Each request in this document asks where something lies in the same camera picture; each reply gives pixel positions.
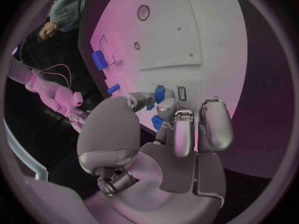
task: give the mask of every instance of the wire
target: wire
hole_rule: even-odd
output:
[[[64,75],[62,75],[60,73],[52,73],[52,72],[44,72],[44,71],[40,71],[40,72],[44,73],[44,74],[49,74],[49,75],[59,75],[59,76],[62,76],[65,79],[66,83],[67,83],[67,87],[71,88],[70,84],[69,84],[69,81],[67,80],[67,78]]]
[[[28,65],[26,65],[26,66],[29,67],[29,68],[31,68],[31,69],[35,69],[35,70],[37,70],[37,71],[39,71],[39,72],[45,73],[45,74],[50,74],[50,75],[60,75],[60,76],[62,76],[62,77],[67,81],[67,84],[68,84],[68,87],[69,87],[69,88],[71,88],[71,86],[72,86],[72,73],[71,73],[71,71],[70,71],[70,68],[69,68],[67,65],[65,65],[65,64],[57,64],[57,65],[48,67],[48,68],[43,69],[43,70],[38,70],[38,69],[36,69],[36,68],[34,68],[34,67],[32,67],[32,66],[28,66]],[[66,78],[64,75],[62,75],[62,74],[60,74],[60,73],[44,72],[44,71],[50,70],[50,69],[52,69],[52,68],[54,68],[54,67],[57,67],[57,66],[63,66],[63,67],[65,67],[65,68],[68,70],[68,73],[69,73],[69,81],[67,80],[67,78]]]

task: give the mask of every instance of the blue object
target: blue object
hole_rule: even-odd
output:
[[[164,92],[165,88],[163,86],[158,86],[155,90],[155,98],[157,104],[161,103],[165,98],[164,98]]]
[[[147,111],[151,111],[152,108],[154,108],[154,105],[152,105],[152,106],[147,106]]]
[[[95,51],[91,54],[91,57],[94,60],[99,71],[102,71],[103,69],[108,67],[104,54],[101,51]]]
[[[115,86],[112,86],[111,88],[107,89],[107,93],[109,95],[112,95],[115,91],[119,90],[121,86],[119,84],[116,84]]]
[[[154,128],[159,131],[162,124],[163,124],[163,119],[160,119],[158,115],[155,115],[154,117],[151,118],[152,124]]]

